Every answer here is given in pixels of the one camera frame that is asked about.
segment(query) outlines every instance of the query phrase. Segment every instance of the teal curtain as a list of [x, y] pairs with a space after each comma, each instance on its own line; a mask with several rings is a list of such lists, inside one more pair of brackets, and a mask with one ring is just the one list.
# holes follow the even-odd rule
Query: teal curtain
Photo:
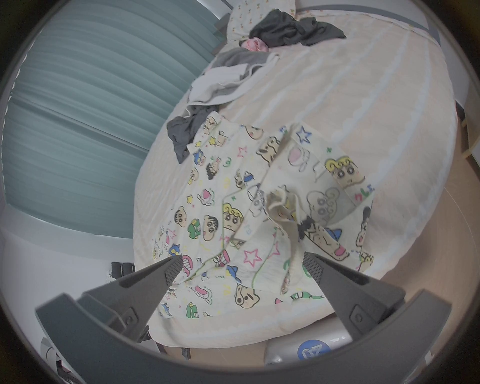
[[223, 37], [196, 0], [71, 0], [11, 91], [8, 204], [53, 224], [132, 237], [135, 180], [165, 119]]

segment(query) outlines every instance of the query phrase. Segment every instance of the dark gray garment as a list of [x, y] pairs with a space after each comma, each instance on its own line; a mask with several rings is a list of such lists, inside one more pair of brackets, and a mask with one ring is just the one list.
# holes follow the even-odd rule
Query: dark gray garment
[[233, 67], [238, 64], [265, 64], [270, 52], [251, 52], [247, 48], [233, 48], [230, 51], [221, 53], [213, 62], [212, 68], [215, 67]]
[[305, 17], [297, 21], [278, 9], [269, 12], [253, 27], [249, 37], [258, 37], [271, 48], [297, 43], [310, 46], [336, 37], [346, 38], [343, 31], [332, 24], [318, 22], [314, 17]]
[[200, 126], [210, 112], [218, 112], [218, 105], [189, 105], [190, 117], [177, 116], [167, 123], [168, 137], [173, 142], [173, 150], [181, 164], [188, 156], [187, 144], [190, 144]]

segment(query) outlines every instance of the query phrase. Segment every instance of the mattress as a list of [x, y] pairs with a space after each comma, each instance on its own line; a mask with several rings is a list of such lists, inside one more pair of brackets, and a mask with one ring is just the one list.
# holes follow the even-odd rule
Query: mattress
[[[310, 15], [347, 38], [273, 48], [280, 55], [276, 66], [220, 114], [266, 132], [302, 120], [355, 159], [376, 186], [363, 249], [375, 257], [366, 274], [381, 278], [420, 235], [446, 182], [457, 123], [452, 84], [438, 43], [425, 31], [360, 12], [297, 17]], [[185, 105], [186, 95], [171, 117]], [[163, 127], [135, 187], [137, 270], [154, 262], [153, 239], [192, 165], [192, 157], [177, 163]], [[166, 346], [226, 348], [291, 333], [332, 312], [328, 301], [309, 300], [198, 319], [156, 312], [149, 326], [153, 339]]]

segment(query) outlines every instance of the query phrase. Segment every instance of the blue circular logo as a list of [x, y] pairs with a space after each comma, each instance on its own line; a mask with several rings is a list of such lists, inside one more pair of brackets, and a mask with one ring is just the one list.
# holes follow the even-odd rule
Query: blue circular logo
[[330, 351], [330, 347], [320, 340], [307, 340], [300, 344], [297, 355], [300, 360], [311, 359]]

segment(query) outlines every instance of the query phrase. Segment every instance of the wooden floor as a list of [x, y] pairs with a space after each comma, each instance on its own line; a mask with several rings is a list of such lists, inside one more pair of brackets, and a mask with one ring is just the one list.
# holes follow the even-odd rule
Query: wooden floor
[[[383, 278], [403, 287], [407, 300], [426, 288], [452, 303], [452, 313], [432, 348], [433, 355], [457, 328], [480, 281], [480, 170], [462, 157], [465, 135], [459, 127], [452, 168], [431, 220], [408, 253]], [[190, 361], [223, 367], [260, 367], [265, 343], [192, 349]], [[180, 348], [166, 350], [184, 361]]]

